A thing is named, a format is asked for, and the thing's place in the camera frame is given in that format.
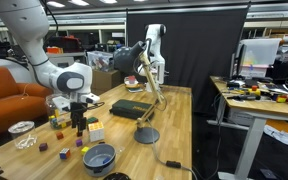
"lamp base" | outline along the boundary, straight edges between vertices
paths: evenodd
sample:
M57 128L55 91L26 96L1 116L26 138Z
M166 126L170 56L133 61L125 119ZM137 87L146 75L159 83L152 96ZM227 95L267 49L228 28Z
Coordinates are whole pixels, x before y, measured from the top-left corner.
M160 133L151 127L137 128L134 133L134 139L142 144L152 144L153 142L158 141L159 138Z

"wooden cube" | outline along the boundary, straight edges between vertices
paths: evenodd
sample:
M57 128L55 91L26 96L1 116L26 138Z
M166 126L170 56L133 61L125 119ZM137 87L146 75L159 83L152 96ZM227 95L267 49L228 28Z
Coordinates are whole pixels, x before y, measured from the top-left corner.
M89 147L83 147L83 149L81 150L81 154L82 156L89 150L90 148Z
M60 140L60 139L63 139L63 138L64 138L64 135L63 135L62 132L57 132L57 133L56 133L56 137L57 137L58 140Z
M48 148L47 143L41 143L39 146L40 151L46 151Z
M83 145L82 139L76 140L76 141L75 141L75 144L76 144L77 147L82 146L82 145Z

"wooden tabletop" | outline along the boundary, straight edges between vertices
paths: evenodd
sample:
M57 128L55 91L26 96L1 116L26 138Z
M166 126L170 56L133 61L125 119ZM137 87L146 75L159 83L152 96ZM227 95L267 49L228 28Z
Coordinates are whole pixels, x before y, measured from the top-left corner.
M222 81L218 77L211 77L213 83L216 88L220 92L227 92L226 82ZM269 112L275 115L288 115L288 103L277 103L275 101L243 101L239 102L236 100L226 99L227 105L231 108L244 109L248 111L256 111L256 112Z
M162 92L167 99L164 111L155 110L152 125L160 133L157 151L162 161L181 162L183 166L192 167L192 104L191 89L184 87L163 86ZM152 145L136 142L133 133L136 121L114 116L109 113L112 104L119 99L128 99L153 103L153 95L148 92L130 93L120 85L101 96L105 102L102 107L85 113L86 117L96 117L104 124L105 143L112 145L116 154L115 167L110 173L122 172L131 179L147 180L161 176L168 179L192 179L189 171L168 168L154 158ZM38 142L24 150L17 150L13 141L0 147L0 167L2 177L7 179L96 179L90 177L84 169L81 149L92 147L98 142L89 142L88 133L83 132L83 146L76 147L76 130L71 127L60 130L64 138L57 140L56 132L49 123L38 128ZM47 143L48 149L39 151L39 144ZM69 148L71 156L61 160L59 152Z

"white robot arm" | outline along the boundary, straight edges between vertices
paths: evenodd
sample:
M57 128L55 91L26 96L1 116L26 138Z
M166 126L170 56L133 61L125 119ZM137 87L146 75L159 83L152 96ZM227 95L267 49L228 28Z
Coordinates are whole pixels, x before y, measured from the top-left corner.
M153 68L153 74L155 76L155 83L164 83L164 73L165 73L165 59L162 57L161 49L161 37L166 33L166 27L163 24L150 24L145 27L146 29L146 41L147 48L144 55L150 60ZM145 76L145 72L142 65L138 67L139 74Z
M0 0L0 18L26 54L38 83L69 94L70 99L53 99L60 110L72 111L73 108L76 112L73 116L78 119L86 111L85 108L81 111L81 107L99 101L99 97L91 93L90 66L74 63L63 69L48 60L43 50L43 37L49 24L39 0Z

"wooden table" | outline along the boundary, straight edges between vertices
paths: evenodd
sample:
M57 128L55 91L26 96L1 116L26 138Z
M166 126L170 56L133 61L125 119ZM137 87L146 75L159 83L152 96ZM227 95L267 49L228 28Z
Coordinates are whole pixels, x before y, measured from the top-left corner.
M160 133L157 141L157 151L162 161L172 160L182 165L192 167L192 104L191 89L184 87L163 86L162 92L167 99L167 107L162 112L155 111L152 125ZM112 172L122 172L131 179L147 180L163 176L164 179L192 179L191 172L173 169L159 163L154 158L152 145L136 142L133 133L136 121L114 116L109 113L112 104L119 99L128 99L146 103L154 102L153 95L148 92L130 93L120 85L101 96L105 102L102 107L85 113L86 117L96 117L103 122L105 128L105 143L116 150L123 150L116 155L115 167ZM81 149L92 147L98 142L89 142L88 133L83 133L81 147L76 147L76 129L62 129L64 139L57 140L56 132L49 123L38 128L38 142L25 150L17 150L13 141L0 147L0 166L7 179L92 179L85 172ZM39 144L46 142L48 149L39 151ZM61 160L59 152L70 148L71 157Z
M228 96L222 92L227 92L226 83L217 77L211 77L212 82L221 93L220 102L217 112L216 121L208 121L209 124L222 125L224 127L242 128L235 124L222 122L224 109L226 104L231 108L240 112L253 116L254 121L250 125L240 159L237 164L235 174L219 172L220 179L247 179L248 173L252 166L258 145L260 143L264 126L267 119L286 120L288 121L288 104L276 103L273 101L236 101L227 99Z

